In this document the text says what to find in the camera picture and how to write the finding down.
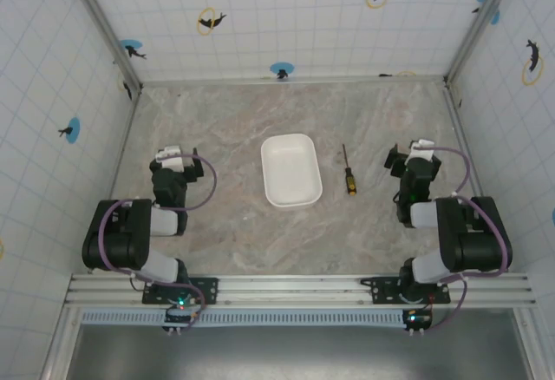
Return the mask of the grey metal panel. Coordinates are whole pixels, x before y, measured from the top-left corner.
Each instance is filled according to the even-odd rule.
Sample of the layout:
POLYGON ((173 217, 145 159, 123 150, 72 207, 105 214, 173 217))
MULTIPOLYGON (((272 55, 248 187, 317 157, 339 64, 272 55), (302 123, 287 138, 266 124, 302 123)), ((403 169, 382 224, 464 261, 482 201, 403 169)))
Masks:
POLYGON ((369 327, 83 327, 69 380, 530 380, 508 312, 425 334, 369 327))

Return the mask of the aluminium mounting rail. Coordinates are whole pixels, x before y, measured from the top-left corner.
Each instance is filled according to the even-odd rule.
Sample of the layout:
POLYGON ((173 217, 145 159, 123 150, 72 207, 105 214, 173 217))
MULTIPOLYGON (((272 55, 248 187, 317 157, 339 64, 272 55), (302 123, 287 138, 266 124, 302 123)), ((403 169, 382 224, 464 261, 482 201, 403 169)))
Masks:
MULTIPOLYGON (((409 309, 423 303, 375 303, 375 294, 361 285, 360 275, 218 275, 218 293, 210 309, 409 309)), ((167 308, 168 302, 144 304, 143 284, 108 272, 71 278, 65 305, 69 307, 167 308)), ((535 295, 528 277, 506 273, 498 278, 471 278, 467 288, 461 281, 449 285, 451 302, 433 302, 435 310, 453 309, 459 300, 466 309, 535 308, 535 295)))

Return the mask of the aluminium frame post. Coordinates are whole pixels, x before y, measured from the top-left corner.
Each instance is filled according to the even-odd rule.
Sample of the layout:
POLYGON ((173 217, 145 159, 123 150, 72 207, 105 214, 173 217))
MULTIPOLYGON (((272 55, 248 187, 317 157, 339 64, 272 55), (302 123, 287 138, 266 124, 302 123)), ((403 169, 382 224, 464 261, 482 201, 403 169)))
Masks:
POLYGON ((127 53, 117 39, 112 26, 110 25, 98 0, 81 0, 88 15, 99 31, 102 40, 108 46, 115 64, 120 69, 125 83, 129 86, 132 95, 138 96, 142 92, 142 85, 136 75, 127 53))
POLYGON ((477 46, 478 41, 484 34, 487 26, 491 23, 495 12, 500 8, 501 1, 502 0, 485 0, 480 5, 477 16, 474 18, 469 31, 465 34, 450 64, 447 74, 443 77, 447 88, 452 88, 452 85, 457 81, 467 60, 477 46))

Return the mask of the black and yellow screwdriver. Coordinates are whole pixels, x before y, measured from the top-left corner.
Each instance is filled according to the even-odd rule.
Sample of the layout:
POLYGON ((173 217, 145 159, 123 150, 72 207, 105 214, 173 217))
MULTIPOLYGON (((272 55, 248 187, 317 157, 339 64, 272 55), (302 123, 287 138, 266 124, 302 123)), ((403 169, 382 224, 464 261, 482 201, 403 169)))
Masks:
POLYGON ((344 144, 342 144, 342 147, 343 147, 343 158, 344 158, 345 166, 346 166, 344 171, 345 171, 345 183, 346 183, 347 193, 350 196, 355 196, 356 193, 357 193, 356 180, 355 180, 354 174, 352 173, 352 169, 349 166, 346 147, 345 147, 344 144))

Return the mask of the white plastic bin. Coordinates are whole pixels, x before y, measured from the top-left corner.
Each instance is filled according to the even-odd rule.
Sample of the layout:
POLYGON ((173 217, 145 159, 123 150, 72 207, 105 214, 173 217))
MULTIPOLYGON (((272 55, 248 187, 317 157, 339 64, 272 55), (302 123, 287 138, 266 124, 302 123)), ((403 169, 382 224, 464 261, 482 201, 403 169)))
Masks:
POLYGON ((281 134, 261 145, 264 193, 280 210, 305 208, 322 196, 323 184, 313 140, 306 134, 281 134))

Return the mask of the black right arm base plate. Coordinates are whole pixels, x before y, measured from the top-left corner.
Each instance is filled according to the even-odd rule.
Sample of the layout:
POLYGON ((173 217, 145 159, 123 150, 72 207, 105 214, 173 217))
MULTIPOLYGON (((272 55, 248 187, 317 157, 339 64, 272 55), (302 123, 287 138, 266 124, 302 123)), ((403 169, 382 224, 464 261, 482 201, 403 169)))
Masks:
POLYGON ((402 281, 400 277, 361 278, 376 305, 428 305, 451 303, 446 285, 402 281))

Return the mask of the aluminium frame floor bar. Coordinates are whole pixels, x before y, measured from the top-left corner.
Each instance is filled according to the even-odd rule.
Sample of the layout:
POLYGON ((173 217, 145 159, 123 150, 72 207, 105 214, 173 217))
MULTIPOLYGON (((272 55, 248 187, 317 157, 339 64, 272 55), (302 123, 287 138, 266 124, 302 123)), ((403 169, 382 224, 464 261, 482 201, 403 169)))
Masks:
POLYGON ((182 86, 207 86, 207 85, 288 85, 288 84, 320 84, 320 83, 358 83, 358 82, 434 82, 443 84, 443 75, 359 75, 359 76, 316 76, 302 77, 291 76, 283 80, 273 77, 240 78, 240 79, 202 79, 184 81, 148 81, 144 87, 182 87, 182 86))

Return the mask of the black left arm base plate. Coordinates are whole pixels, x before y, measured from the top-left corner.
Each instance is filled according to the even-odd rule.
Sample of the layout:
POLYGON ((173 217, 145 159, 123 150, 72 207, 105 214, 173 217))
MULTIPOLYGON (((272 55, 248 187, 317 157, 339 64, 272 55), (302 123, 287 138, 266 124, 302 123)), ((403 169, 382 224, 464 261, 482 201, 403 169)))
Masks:
MULTIPOLYGON (((189 282, 202 292, 207 305, 216 304, 219 291, 219 280, 217 278, 192 277, 189 282)), ((144 305, 185 306, 199 305, 200 298, 197 292, 189 288, 147 285, 143 289, 141 302, 144 305)))

